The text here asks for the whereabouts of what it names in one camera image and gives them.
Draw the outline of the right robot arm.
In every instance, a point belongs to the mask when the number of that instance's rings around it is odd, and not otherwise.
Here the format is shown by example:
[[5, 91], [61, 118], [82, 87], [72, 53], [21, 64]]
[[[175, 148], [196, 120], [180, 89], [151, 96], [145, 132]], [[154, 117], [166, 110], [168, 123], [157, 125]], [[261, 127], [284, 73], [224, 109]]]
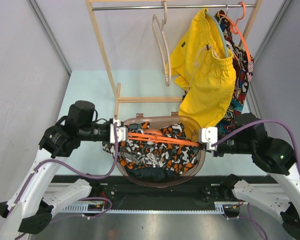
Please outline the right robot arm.
[[230, 174], [222, 187], [225, 192], [243, 200], [275, 218], [294, 239], [300, 240], [300, 155], [292, 131], [282, 122], [292, 143], [268, 135], [266, 120], [244, 113], [234, 120], [234, 131], [208, 144], [214, 156], [225, 154], [251, 155], [252, 162], [272, 177], [287, 195], [287, 199], [274, 197], [254, 188], [247, 181]]

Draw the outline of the yellow shorts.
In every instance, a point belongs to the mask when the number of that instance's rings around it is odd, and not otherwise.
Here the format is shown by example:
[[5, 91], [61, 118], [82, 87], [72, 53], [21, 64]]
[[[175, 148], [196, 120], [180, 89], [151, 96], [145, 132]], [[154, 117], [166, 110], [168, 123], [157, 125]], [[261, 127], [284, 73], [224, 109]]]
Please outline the yellow shorts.
[[186, 95], [179, 114], [202, 128], [216, 126], [225, 116], [235, 88], [233, 53], [225, 56], [214, 21], [200, 10], [170, 54], [174, 82]]

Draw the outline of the translucent pink laundry basket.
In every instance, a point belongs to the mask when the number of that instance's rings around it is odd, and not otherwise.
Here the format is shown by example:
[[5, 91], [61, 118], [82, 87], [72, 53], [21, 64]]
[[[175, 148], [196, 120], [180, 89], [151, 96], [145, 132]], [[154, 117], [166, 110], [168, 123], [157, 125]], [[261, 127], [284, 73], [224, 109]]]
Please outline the translucent pink laundry basket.
[[[130, 124], [138, 124], [138, 123], [141, 123], [141, 122], [143, 123], [143, 122], [147, 122], [147, 121], [150, 122], [150, 129], [156, 130], [156, 131], [158, 129], [161, 129], [161, 128], [169, 126], [169, 125], [182, 123], [185, 127], [187, 138], [189, 138], [190, 141], [192, 141], [194, 143], [198, 143], [200, 125], [194, 119], [192, 119], [188, 116], [179, 116], [179, 115], [153, 116], [153, 117], [140, 116], [140, 117], [135, 117], [135, 118], [130, 118], [130, 119], [125, 120], [124, 125], [126, 126], [126, 125], [130, 125]], [[116, 166], [117, 166], [119, 172], [124, 177], [126, 177], [128, 180], [130, 180], [138, 185], [145, 183], [145, 184], [150, 184], [153, 187], [160, 187], [163, 184], [168, 184], [168, 183], [180, 184], [180, 183], [184, 183], [184, 182], [190, 180], [190, 178], [192, 178], [196, 174], [198, 174], [204, 165], [206, 154], [202, 150], [201, 147], [197, 147], [197, 149], [199, 150], [199, 153], [198, 153], [199, 162], [195, 167], [191, 168], [189, 171], [187, 171], [183, 175], [179, 175], [179, 176], [176, 176], [176, 177], [173, 177], [170, 179], [166, 179], [163, 181], [159, 181], [159, 182], [156, 182], [153, 180], [148, 180], [148, 179], [136, 179], [136, 178], [128, 175], [125, 168], [123, 166], [121, 166], [118, 162], [117, 162]]]

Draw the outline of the wooden clothes rack frame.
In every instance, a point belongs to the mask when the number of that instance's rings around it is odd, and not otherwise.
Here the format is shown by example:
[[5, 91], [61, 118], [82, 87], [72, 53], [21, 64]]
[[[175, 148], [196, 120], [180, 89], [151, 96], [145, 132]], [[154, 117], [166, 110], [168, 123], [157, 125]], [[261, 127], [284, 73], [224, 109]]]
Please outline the wooden clothes rack frame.
[[[102, 60], [105, 66], [105, 70], [108, 76], [109, 83], [111, 85], [111, 89], [113, 92], [114, 100], [115, 100], [115, 107], [114, 107], [114, 118], [117, 119], [119, 115], [119, 106], [120, 104], [133, 104], [133, 103], [180, 103], [182, 102], [181, 97], [173, 97], [173, 96], [161, 96], [161, 97], [125, 97], [121, 96], [121, 84], [115, 84], [111, 67], [108, 61], [107, 53], [105, 50], [105, 46], [103, 43], [102, 35], [100, 32], [100, 28], [97, 22], [96, 15], [92, 11], [93, 3], [96, 3], [95, 0], [87, 0], [86, 2], [88, 14], [90, 16], [90, 20], [92, 23], [92, 27], [94, 30], [94, 34], [98, 43], [98, 47], [102, 56]], [[251, 14], [249, 15], [249, 19], [245, 26], [244, 32], [242, 32], [243, 37], [246, 39], [251, 31], [251, 27], [254, 24], [256, 19], [257, 13], [262, 5], [261, 0], [256, 0], [255, 3], [252, 4], [245, 4], [246, 8], [252, 8]]]

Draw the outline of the beige wooden hanger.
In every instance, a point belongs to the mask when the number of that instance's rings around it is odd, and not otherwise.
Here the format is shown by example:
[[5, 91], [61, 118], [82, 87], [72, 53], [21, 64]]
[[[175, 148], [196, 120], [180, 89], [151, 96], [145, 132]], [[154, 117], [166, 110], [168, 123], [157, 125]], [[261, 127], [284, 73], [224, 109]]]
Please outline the beige wooden hanger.
[[151, 26], [162, 60], [165, 85], [169, 87], [172, 79], [172, 67], [169, 46], [164, 31], [168, 20], [168, 6], [166, 1], [162, 1], [161, 6], [164, 10], [163, 18], [159, 19], [156, 14], [153, 14]]

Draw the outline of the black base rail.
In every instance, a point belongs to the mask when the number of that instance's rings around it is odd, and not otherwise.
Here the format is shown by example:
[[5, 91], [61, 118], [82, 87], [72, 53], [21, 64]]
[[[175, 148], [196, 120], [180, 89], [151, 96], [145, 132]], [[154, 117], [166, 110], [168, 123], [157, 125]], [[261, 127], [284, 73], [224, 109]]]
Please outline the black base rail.
[[194, 176], [183, 183], [151, 186], [124, 176], [92, 180], [90, 196], [107, 197], [115, 210], [207, 210], [214, 202], [236, 202], [228, 189], [229, 176]]

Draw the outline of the dark navy shorts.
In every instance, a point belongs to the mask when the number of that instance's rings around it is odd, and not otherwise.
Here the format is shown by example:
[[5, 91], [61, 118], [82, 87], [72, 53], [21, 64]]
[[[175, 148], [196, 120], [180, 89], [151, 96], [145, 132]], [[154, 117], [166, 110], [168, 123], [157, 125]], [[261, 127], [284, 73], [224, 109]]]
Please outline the dark navy shorts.
[[174, 171], [163, 168], [153, 168], [153, 167], [145, 167], [145, 168], [134, 168], [128, 169], [126, 168], [126, 172], [129, 176], [136, 179], [146, 179], [152, 180], [155, 182], [161, 182], [163, 180], [172, 179], [176, 177]]

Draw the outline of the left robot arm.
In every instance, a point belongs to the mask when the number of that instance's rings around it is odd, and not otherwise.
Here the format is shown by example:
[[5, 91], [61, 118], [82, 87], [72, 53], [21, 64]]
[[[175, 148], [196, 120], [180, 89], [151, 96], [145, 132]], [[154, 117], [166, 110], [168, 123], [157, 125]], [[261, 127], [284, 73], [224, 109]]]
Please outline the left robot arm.
[[[5, 223], [0, 240], [19, 240], [24, 235], [36, 235], [44, 230], [64, 208], [77, 201], [91, 200], [91, 180], [105, 179], [114, 170], [118, 158], [115, 151], [110, 170], [103, 175], [78, 171], [66, 163], [81, 142], [102, 142], [118, 145], [127, 140], [123, 122], [111, 118], [99, 123], [95, 105], [78, 100], [69, 107], [68, 114], [49, 127], [39, 142], [39, 149], [22, 184], [7, 202], [0, 202], [0, 216]], [[46, 194], [56, 172], [63, 166], [80, 179], [61, 191]]]

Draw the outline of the teal hanger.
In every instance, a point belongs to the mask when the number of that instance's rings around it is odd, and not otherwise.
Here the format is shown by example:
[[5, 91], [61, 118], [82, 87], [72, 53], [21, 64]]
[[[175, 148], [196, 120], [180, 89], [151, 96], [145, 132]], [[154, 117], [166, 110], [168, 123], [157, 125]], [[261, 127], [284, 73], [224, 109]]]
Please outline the teal hanger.
[[217, 27], [217, 30], [218, 30], [218, 33], [220, 35], [220, 38], [221, 38], [221, 41], [222, 41], [222, 45], [223, 45], [223, 50], [224, 50], [224, 54], [225, 54], [225, 57], [228, 58], [230, 55], [229, 55], [229, 48], [227, 46], [227, 43], [226, 43], [226, 40], [225, 40], [225, 37], [223, 35], [223, 31], [220, 27], [220, 24], [219, 22], [215, 19], [215, 17], [210, 14], [208, 11], [205, 12], [206, 15], [208, 15], [212, 20], [213, 22], [215, 23], [216, 27]]

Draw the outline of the orange black camouflage shorts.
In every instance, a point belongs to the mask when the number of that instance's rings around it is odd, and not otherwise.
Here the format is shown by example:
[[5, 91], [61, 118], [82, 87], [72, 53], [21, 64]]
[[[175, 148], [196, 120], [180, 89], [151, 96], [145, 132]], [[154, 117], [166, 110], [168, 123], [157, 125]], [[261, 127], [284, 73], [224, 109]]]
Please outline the orange black camouflage shorts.
[[[150, 130], [150, 124], [151, 122], [146, 121], [128, 124], [125, 127], [129, 132], [143, 134], [144, 130]], [[171, 124], [157, 131], [160, 131], [164, 137], [190, 141], [182, 123]], [[126, 168], [130, 170], [162, 168], [174, 171], [176, 176], [181, 176], [198, 164], [200, 159], [198, 154], [199, 149], [193, 146], [128, 139], [126, 142], [118, 143], [117, 162], [125, 170]]]

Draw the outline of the metal hanging rod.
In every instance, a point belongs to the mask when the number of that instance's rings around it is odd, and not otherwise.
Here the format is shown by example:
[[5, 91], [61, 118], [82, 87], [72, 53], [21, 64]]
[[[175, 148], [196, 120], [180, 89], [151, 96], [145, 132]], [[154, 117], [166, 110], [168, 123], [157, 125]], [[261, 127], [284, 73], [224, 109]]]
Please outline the metal hanging rod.
[[[202, 9], [202, 8], [241, 8], [242, 4], [206, 4], [206, 5], [168, 5], [167, 9]], [[164, 6], [109, 6], [109, 7], [92, 7], [92, 11], [121, 11], [121, 10], [156, 10], [164, 9]]]

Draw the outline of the colourful patterned shorts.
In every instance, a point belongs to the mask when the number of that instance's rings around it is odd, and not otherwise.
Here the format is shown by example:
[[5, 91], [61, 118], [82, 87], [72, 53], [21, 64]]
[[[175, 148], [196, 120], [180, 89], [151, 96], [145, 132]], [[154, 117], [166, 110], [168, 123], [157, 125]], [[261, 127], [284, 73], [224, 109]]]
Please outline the colourful patterned shorts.
[[231, 102], [223, 119], [216, 125], [220, 134], [228, 135], [235, 130], [235, 117], [241, 115], [243, 111], [250, 82], [253, 78], [254, 58], [250, 54], [251, 62], [248, 62], [247, 53], [240, 36], [231, 32], [231, 23], [226, 18], [220, 18], [219, 14], [226, 13], [219, 10], [214, 17], [221, 27], [228, 48], [234, 55], [233, 68], [236, 74]]

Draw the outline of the orange hanger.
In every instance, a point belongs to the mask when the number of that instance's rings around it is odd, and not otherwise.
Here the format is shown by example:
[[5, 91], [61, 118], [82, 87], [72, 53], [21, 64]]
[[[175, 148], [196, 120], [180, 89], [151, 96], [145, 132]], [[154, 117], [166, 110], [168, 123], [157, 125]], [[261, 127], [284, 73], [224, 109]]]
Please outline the orange hanger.
[[191, 147], [200, 146], [199, 143], [192, 142], [190, 140], [183, 140], [183, 139], [163, 136], [163, 134], [160, 131], [152, 130], [152, 129], [145, 129], [143, 133], [136, 133], [130, 131], [128, 132], [127, 136], [129, 140], [135, 140], [135, 141], [175, 144], [175, 145], [184, 145], [184, 146], [191, 146]]
[[252, 61], [251, 55], [250, 55], [250, 50], [249, 50], [249, 47], [246, 43], [246, 40], [245, 40], [242, 32], [240, 31], [240, 29], [238, 27], [239, 21], [243, 20], [246, 16], [246, 4], [243, 1], [240, 1], [238, 3], [238, 5], [240, 5], [242, 7], [242, 15], [235, 22], [233, 20], [231, 20], [226, 14], [219, 13], [218, 16], [220, 18], [226, 18], [230, 22], [230, 31], [235, 35], [239, 35], [239, 37], [241, 39], [241, 43], [243, 44], [245, 51], [246, 51], [247, 61], [250, 63]]

